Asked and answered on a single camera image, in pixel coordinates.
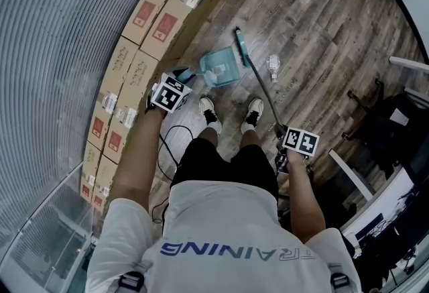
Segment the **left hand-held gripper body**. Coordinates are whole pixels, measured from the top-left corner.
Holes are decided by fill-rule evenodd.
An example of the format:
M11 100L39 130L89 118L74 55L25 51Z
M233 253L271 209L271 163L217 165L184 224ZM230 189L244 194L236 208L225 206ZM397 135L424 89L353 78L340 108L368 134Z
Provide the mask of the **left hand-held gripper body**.
M192 93L193 84L194 72L189 67L157 70L149 84L145 113L155 107L167 113L180 109Z

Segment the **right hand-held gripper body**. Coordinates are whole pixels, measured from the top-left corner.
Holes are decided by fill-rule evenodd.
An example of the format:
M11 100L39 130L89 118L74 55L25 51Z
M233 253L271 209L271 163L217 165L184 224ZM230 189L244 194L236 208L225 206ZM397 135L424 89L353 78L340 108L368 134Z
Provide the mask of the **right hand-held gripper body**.
M320 139L318 135L280 124L276 124L274 129L278 139L276 144L278 152L274 160L277 174L288 173L286 168L288 163L287 150L293 150L305 158L314 157Z

